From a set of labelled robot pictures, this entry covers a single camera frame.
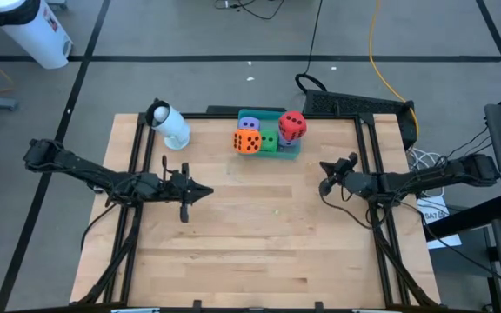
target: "white container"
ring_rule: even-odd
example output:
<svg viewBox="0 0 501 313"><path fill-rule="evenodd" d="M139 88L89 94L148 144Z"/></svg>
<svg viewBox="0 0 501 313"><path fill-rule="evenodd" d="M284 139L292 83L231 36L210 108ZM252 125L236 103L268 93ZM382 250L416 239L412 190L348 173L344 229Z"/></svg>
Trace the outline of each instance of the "white container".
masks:
<svg viewBox="0 0 501 313"><path fill-rule="evenodd" d="M73 43L45 0L0 0L0 27L45 69L69 62Z"/></svg>

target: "red dice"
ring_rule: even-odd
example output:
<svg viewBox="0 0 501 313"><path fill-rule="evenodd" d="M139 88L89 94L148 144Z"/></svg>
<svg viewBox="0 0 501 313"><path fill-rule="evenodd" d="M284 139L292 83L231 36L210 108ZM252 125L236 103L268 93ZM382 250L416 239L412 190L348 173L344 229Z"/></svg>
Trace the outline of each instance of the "red dice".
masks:
<svg viewBox="0 0 501 313"><path fill-rule="evenodd" d="M279 130L285 140L295 140L306 132L306 121L299 111L285 112L279 118Z"/></svg>

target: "white cup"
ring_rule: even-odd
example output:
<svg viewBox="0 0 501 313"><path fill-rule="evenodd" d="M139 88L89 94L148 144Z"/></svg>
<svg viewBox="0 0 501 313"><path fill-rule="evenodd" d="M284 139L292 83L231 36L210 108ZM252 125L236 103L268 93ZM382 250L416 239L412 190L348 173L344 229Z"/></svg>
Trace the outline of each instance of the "white cup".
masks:
<svg viewBox="0 0 501 313"><path fill-rule="evenodd" d="M146 122L150 120L150 127L164 135L164 143L168 148L180 150L189 144L190 126L168 103L154 100L146 111Z"/></svg>

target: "green dice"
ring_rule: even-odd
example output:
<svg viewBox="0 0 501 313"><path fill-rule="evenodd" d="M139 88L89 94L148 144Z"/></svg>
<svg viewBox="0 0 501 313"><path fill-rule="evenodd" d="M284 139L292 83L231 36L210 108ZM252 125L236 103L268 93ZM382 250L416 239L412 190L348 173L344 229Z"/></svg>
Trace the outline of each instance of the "green dice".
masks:
<svg viewBox="0 0 501 313"><path fill-rule="evenodd" d="M276 152L277 151L277 131L276 130L260 130L262 136L261 151Z"/></svg>

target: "gray floor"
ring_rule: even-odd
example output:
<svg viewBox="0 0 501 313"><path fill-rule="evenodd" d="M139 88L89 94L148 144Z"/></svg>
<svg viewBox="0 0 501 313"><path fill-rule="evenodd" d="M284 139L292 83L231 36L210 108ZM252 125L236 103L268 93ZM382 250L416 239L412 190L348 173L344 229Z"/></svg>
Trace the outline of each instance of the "gray floor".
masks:
<svg viewBox="0 0 501 313"><path fill-rule="evenodd" d="M84 54L102 2L69 0L70 10L57 12L76 44L75 55ZM501 35L501 1L486 3ZM318 0L286 1L268 22L245 12L214 10L212 4L213 0L113 0L94 55L308 53ZM267 14L275 5L258 0L252 9ZM366 55L373 10L373 0L324 0L314 53ZM499 56L474 0L383 2L374 52L381 56ZM0 31L0 55L25 52ZM55 136L80 63L60 70L43 70L36 63L1 62L0 66L17 83L7 96L20 102L15 112L0 111L1 287L40 177L23 168L23 153L31 138ZM102 162L113 115L142 111L154 97L184 112L203 112L212 104L301 110L304 96L293 77L305 66L305 62L93 62L64 144L80 156ZM415 101L420 149L451 151L483 129L483 106L501 101L501 62L381 62L378 66L402 95ZM394 99L367 62L315 62L310 73L329 90ZM0 76L0 88L5 86ZM500 193L500 186L488 190L451 187L446 201L470 206ZM68 302L92 200L81 183L66 176L51 178L8 310ZM437 271L437 280L446 304L478 309L489 301L483 277Z"/></svg>

